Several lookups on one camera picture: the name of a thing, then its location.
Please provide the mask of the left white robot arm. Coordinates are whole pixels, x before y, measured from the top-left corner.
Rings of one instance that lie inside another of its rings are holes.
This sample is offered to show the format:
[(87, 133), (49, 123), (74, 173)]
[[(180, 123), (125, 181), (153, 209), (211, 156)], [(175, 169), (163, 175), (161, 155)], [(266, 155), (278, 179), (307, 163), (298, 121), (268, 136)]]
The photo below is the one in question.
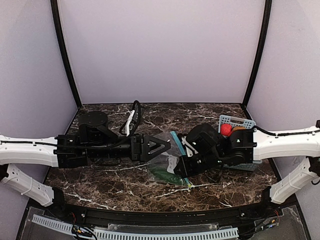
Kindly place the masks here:
[(170, 149), (168, 141), (136, 134), (140, 115), (133, 110), (125, 124), (128, 131), (119, 136), (108, 127), (108, 116), (91, 111), (78, 118), (76, 134), (61, 134), (42, 139), (0, 137), (0, 182), (10, 186), (46, 208), (64, 211), (64, 193), (34, 180), (17, 168), (18, 164), (74, 169), (94, 160), (129, 158), (147, 163)]

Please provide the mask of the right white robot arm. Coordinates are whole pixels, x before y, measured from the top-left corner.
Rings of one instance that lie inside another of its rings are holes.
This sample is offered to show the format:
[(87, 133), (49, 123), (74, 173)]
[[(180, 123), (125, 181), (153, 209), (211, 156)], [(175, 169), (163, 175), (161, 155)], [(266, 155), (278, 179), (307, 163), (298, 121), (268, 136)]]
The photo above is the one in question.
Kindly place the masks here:
[(270, 158), (303, 156), (284, 179), (263, 191), (267, 203), (282, 204), (288, 197), (320, 176), (320, 126), (270, 132), (258, 126), (223, 134), (204, 123), (183, 136), (191, 155), (179, 157), (173, 172), (192, 177), (216, 166), (249, 164)]

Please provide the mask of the clear zip top bag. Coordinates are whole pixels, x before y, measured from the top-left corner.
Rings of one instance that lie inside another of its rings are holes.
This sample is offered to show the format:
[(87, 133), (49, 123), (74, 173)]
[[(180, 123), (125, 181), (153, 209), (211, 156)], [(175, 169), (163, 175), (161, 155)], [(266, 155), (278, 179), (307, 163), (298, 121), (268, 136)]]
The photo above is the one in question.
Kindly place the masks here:
[[(169, 150), (161, 153), (160, 155), (156, 156), (155, 158), (153, 158), (151, 161), (147, 163), (147, 166), (146, 166), (147, 175), (148, 175), (148, 169), (151, 169), (151, 168), (166, 169), (169, 173), (174, 174), (174, 168), (177, 165), (177, 162), (179, 161), (179, 157), (186, 155), (186, 150), (183, 148), (182, 142), (179, 140), (178, 135), (175, 131), (163, 132), (163, 133), (157, 134), (155, 137), (158, 139), (170, 142), (171, 147)], [(175, 186), (182, 186), (186, 188), (190, 188), (192, 186), (192, 183), (189, 181), (188, 178), (182, 178), (182, 179), (185, 181), (185, 184), (175, 185)]]

